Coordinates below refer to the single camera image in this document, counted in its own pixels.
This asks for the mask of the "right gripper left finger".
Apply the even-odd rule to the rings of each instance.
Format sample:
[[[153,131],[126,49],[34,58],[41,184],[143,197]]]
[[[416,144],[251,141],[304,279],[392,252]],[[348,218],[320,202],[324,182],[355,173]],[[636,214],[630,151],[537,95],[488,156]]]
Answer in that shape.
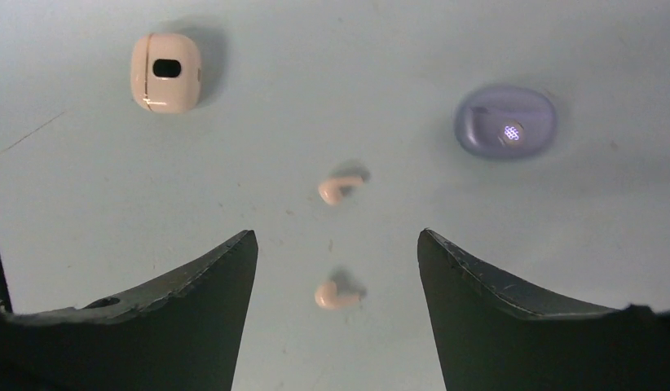
[[[0,390],[229,390],[257,263],[247,230],[81,309],[0,312]]]

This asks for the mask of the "purple earbud charging case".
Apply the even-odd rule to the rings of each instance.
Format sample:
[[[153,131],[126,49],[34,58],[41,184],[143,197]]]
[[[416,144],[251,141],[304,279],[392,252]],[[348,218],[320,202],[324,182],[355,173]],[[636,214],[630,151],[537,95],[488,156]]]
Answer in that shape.
[[[506,84],[469,92],[454,113],[454,135],[469,154],[521,160],[546,150],[558,131],[557,109],[544,94]]]

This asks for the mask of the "beige earbud charging case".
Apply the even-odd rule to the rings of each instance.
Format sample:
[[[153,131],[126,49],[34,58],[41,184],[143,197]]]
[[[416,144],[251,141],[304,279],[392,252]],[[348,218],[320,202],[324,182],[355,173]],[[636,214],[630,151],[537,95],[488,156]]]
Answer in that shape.
[[[133,99],[149,112],[188,112],[200,100],[201,68],[201,53],[191,38],[179,33],[149,33],[132,51]]]

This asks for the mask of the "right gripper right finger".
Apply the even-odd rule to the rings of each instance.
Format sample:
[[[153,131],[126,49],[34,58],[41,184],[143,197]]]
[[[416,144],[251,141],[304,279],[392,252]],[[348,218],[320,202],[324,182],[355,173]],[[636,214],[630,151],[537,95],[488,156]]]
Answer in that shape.
[[[542,288],[423,230],[417,260],[449,390],[670,390],[670,310]]]

